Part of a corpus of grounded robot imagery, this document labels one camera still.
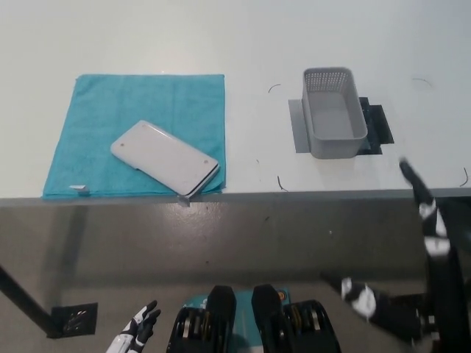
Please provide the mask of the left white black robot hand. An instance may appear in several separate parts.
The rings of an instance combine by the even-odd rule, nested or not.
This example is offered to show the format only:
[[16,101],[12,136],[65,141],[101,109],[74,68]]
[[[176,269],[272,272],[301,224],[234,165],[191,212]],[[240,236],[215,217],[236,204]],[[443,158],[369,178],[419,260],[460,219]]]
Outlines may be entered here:
[[142,352],[147,341],[153,335],[153,328],[161,310],[157,300],[145,305],[126,324],[123,330],[114,337],[108,346],[107,353]]

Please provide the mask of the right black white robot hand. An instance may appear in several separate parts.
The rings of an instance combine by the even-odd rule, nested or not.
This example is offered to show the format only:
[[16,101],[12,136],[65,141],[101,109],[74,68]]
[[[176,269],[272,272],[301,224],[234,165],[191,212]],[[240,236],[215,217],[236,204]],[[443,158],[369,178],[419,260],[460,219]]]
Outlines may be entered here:
[[390,296],[351,277],[320,277],[357,316],[413,346],[432,340],[432,352],[470,351],[470,281],[461,270],[458,251],[470,250],[470,206],[438,200],[407,159],[399,162],[412,187],[425,248],[426,292]]

